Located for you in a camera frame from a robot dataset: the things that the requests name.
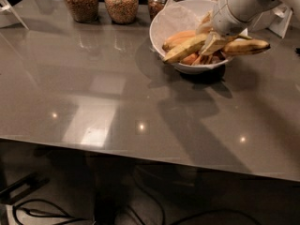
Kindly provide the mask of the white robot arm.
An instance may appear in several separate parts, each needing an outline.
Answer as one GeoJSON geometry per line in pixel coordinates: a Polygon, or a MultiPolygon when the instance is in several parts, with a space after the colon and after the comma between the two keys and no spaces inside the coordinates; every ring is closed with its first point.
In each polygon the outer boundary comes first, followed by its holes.
{"type": "Polygon", "coordinates": [[[300,19],[300,0],[218,0],[213,6],[210,20],[198,27],[198,31],[207,26],[213,28],[204,42],[201,54],[213,53],[226,38],[236,36],[248,28],[256,16],[280,4],[285,4],[300,19]]]}

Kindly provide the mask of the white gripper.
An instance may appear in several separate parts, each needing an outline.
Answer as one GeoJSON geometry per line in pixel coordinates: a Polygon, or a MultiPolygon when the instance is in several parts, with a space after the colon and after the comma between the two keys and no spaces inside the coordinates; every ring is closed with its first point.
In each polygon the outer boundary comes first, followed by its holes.
{"type": "Polygon", "coordinates": [[[248,27],[246,22],[235,18],[230,11],[228,0],[217,0],[213,10],[208,11],[196,28],[196,34],[203,36],[204,42],[199,50],[200,55],[210,55],[236,39],[248,27]]]}

